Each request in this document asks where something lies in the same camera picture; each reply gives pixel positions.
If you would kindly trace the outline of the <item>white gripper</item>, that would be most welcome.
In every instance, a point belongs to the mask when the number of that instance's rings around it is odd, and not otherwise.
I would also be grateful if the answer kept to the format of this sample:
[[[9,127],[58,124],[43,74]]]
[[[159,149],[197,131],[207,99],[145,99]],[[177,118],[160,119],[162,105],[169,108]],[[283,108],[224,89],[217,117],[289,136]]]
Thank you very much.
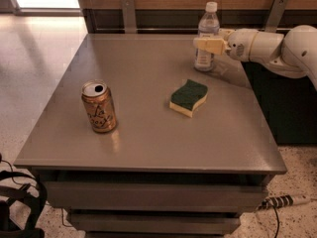
[[[231,59],[239,61],[253,61],[252,50],[259,31],[252,29],[221,28],[218,34],[221,38],[195,38],[193,45],[196,49],[214,55],[226,53]]]

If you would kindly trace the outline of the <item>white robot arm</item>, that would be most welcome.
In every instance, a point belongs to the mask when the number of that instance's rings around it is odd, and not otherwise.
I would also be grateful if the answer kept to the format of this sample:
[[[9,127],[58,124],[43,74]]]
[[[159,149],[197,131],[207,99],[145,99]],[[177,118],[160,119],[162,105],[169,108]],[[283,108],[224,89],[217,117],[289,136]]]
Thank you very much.
[[[251,61],[289,78],[307,76],[317,89],[317,29],[301,25],[286,35],[255,29],[221,29],[217,36],[196,37],[196,49],[232,60]]]

